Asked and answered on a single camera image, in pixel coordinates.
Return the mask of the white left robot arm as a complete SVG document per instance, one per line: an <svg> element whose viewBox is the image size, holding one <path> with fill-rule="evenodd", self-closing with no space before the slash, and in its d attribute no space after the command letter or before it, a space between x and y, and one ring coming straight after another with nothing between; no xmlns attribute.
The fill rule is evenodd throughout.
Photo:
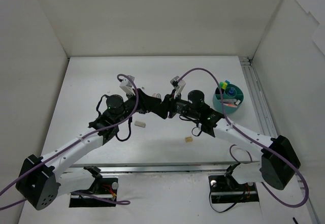
<svg viewBox="0 0 325 224"><path fill-rule="evenodd" d="M152 112L166 118L168 106L165 102L146 95L139 88L135 93L128 95L126 101L117 94L104 95L107 108L89 123L85 133L48 155L37 157L32 154L24 160L16 189L36 210L46 208L62 193L66 184L60 180L60 176L65 170L114 138L119 131L118 125L135 112Z"/></svg>

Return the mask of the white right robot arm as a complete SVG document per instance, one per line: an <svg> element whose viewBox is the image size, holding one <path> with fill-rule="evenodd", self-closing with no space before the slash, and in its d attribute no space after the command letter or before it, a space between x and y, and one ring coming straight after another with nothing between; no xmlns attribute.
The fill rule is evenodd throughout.
<svg viewBox="0 0 325 224"><path fill-rule="evenodd" d="M154 112L162 118L175 114L190 118L203 133L233 143L258 159L228 168L224 182L230 189L244 183L264 182L283 190L301 165L286 137L272 138L240 126L208 106L199 90L191 91L186 101L168 94L154 107Z"/></svg>

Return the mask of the orange pink slim pen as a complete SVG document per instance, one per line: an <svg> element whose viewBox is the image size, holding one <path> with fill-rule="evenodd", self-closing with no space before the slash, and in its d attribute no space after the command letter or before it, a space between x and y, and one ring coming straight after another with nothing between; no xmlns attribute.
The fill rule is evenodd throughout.
<svg viewBox="0 0 325 224"><path fill-rule="evenodd" d="M233 108L236 108L237 105L235 103L223 103L224 106L227 106L227 107L233 107Z"/></svg>

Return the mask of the blue cap correction pen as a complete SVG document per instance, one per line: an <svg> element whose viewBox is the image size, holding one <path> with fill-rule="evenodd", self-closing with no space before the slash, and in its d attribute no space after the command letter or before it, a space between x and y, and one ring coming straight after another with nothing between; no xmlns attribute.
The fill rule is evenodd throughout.
<svg viewBox="0 0 325 224"><path fill-rule="evenodd" d="M228 96L233 96L235 94L235 92L236 92L236 90L233 87L231 87L227 94L228 94Z"/></svg>

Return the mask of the small yellow eraser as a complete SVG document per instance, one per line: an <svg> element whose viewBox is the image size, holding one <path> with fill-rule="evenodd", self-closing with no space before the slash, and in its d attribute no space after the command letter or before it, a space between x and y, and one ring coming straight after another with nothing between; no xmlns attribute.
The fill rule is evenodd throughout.
<svg viewBox="0 0 325 224"><path fill-rule="evenodd" d="M185 137L185 142L190 143L193 141L193 137Z"/></svg>

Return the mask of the grey white eraser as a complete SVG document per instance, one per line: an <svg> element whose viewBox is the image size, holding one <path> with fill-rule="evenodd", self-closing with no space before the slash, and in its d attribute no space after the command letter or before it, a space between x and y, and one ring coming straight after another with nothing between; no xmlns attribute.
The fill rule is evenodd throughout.
<svg viewBox="0 0 325 224"><path fill-rule="evenodd" d="M146 127L146 123L141 122L141 121L135 121L135 126L145 128Z"/></svg>

